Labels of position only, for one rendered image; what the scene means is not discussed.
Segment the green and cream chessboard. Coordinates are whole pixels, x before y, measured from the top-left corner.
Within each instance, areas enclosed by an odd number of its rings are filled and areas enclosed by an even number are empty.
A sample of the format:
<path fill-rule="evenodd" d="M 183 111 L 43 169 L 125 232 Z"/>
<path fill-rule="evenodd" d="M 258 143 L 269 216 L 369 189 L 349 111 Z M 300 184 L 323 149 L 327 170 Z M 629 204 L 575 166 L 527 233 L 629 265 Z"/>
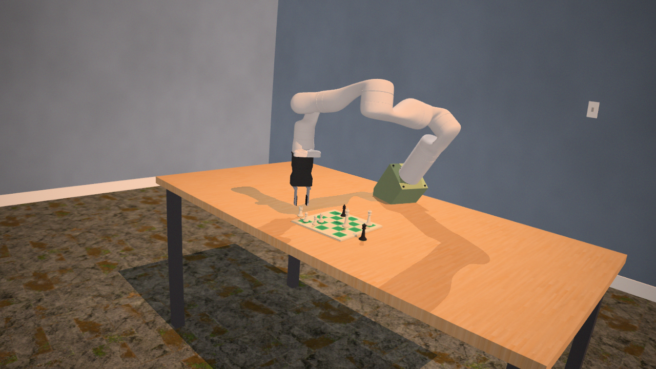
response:
<path fill-rule="evenodd" d="M 309 220 L 308 222 L 303 221 L 305 217 L 294 219 L 292 222 L 338 241 L 344 241 L 359 236 L 362 234 L 362 225 L 367 222 L 365 219 L 360 219 L 359 217 L 349 214 L 348 223 L 351 226 L 349 228 L 344 228 L 342 225 L 346 217 L 341 217 L 342 212 L 338 210 L 330 210 L 328 212 L 322 213 L 322 219 L 324 220 L 323 223 L 318 222 L 320 219 L 320 213 L 315 214 L 318 216 L 316 219 L 318 225 L 313 225 L 315 215 L 307 216 L 307 219 Z M 374 222 L 371 223 L 371 226 L 366 227 L 367 230 L 365 230 L 365 233 L 369 233 L 383 227 L 383 225 L 379 225 Z"/>

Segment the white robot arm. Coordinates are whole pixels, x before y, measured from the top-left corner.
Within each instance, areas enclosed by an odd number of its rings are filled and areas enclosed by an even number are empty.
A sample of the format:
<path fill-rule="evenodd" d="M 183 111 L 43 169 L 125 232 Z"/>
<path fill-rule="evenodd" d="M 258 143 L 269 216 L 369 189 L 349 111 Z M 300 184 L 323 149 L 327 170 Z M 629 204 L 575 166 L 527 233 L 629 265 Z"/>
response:
<path fill-rule="evenodd" d="M 392 110 L 392 82 L 370 79 L 336 90 L 295 94 L 291 99 L 291 108 L 297 114 L 305 115 L 295 123 L 294 138 L 314 139 L 315 125 L 320 113 L 340 111 L 360 95 L 362 115 L 412 129 L 423 129 L 428 125 L 436 135 L 424 135 L 400 168 L 400 177 L 410 185 L 419 183 L 441 152 L 461 131 L 461 125 L 448 110 L 431 107 L 417 99 L 405 99 Z"/>

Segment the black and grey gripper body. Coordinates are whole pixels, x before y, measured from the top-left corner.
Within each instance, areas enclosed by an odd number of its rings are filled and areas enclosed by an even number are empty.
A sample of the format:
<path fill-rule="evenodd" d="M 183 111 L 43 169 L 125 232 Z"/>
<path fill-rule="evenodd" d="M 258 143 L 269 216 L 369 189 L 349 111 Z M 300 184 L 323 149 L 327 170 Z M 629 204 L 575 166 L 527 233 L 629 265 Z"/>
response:
<path fill-rule="evenodd" d="M 290 185 L 293 187 L 311 187 L 313 177 L 311 175 L 314 157 L 321 157 L 319 150 L 314 150 L 314 139 L 293 140 L 292 146 L 292 173 Z"/>

